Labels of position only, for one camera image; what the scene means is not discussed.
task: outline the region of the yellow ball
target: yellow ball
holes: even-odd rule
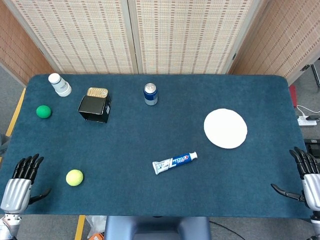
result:
[[[82,180],[84,179],[84,175],[80,170],[73,169],[67,173],[65,180],[70,186],[78,186]]]

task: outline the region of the yellow tape line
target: yellow tape line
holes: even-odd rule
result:
[[[81,240],[82,232],[84,230],[84,225],[85,225],[85,219],[86,219],[85,215],[80,215],[79,216],[78,225],[76,227],[74,240]]]
[[[25,93],[26,93],[26,89],[24,88],[22,93],[21,93],[21,96],[20,96],[20,99],[19,99],[19,102],[18,104],[16,105],[16,108],[15,108],[15,111],[14,111],[14,114],[11,118],[11,122],[10,122],[10,125],[8,127],[8,130],[6,131],[5,135],[7,136],[11,136],[13,130],[14,130],[14,127],[16,125],[16,121],[17,121],[17,118],[18,118],[18,115],[20,113],[20,109],[21,109],[21,105],[22,105],[22,102],[24,101],[24,97],[25,97]]]

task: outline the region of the power strip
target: power strip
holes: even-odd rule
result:
[[[317,125],[317,121],[312,120],[306,120],[308,116],[299,116],[298,118],[298,124],[299,126],[316,126]]]

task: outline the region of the bottle cap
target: bottle cap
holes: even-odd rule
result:
[[[191,160],[198,158],[198,155],[197,155],[196,152],[192,152],[192,153],[189,153],[189,154],[190,154]]]
[[[48,80],[51,84],[57,84],[60,81],[61,77],[58,73],[52,73],[49,75]]]

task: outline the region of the plastic bag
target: plastic bag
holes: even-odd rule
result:
[[[88,234],[88,239],[97,233],[103,233],[106,228],[107,216],[87,215],[85,219],[90,224],[91,230]]]

